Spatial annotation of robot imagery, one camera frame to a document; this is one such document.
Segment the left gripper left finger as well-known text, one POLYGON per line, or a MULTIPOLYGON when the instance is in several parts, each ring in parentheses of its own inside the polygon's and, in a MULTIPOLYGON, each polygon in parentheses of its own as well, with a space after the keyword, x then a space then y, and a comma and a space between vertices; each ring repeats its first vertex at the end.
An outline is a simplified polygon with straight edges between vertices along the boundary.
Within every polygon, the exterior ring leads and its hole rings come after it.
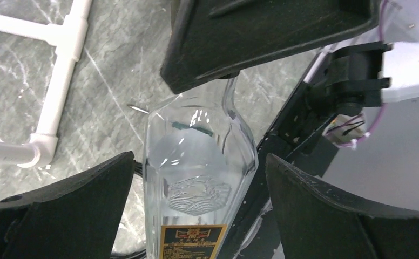
POLYGON ((109 258, 134 176, 132 152, 0 201, 0 258, 109 258))

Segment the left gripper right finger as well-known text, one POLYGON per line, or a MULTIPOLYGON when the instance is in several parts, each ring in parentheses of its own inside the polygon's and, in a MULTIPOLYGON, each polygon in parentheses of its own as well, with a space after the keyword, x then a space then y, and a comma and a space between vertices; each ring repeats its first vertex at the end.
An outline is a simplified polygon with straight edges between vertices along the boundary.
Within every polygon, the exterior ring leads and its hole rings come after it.
POLYGON ((419 211, 354 195, 274 154, 266 179, 286 258, 419 258, 419 211))

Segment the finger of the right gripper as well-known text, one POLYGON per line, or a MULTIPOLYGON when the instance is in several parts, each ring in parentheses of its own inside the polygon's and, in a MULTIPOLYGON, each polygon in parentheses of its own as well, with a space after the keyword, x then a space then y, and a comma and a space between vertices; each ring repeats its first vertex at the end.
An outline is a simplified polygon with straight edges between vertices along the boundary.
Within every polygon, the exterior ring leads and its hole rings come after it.
POLYGON ((175 93, 377 26, 379 1, 181 1, 160 70, 175 93))

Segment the clear glass liquor bottle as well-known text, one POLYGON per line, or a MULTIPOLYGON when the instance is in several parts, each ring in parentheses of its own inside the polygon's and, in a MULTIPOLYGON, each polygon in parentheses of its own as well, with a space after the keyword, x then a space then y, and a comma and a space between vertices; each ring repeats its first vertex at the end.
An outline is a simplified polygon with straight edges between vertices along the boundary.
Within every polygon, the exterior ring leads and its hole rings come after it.
POLYGON ((147 258, 217 258, 258 167, 234 105, 236 78, 158 104, 146 128, 147 258))

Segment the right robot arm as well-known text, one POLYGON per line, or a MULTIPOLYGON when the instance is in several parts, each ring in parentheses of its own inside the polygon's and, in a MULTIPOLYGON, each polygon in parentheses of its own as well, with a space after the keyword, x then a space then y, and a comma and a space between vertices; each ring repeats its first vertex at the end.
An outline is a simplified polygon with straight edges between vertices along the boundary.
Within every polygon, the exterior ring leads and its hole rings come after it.
MULTIPOLYGON (((360 35, 381 23, 378 1, 180 1, 161 77, 175 94, 241 70, 360 35)), ((318 113, 419 97, 419 44, 375 42, 330 54, 308 97, 318 113)))

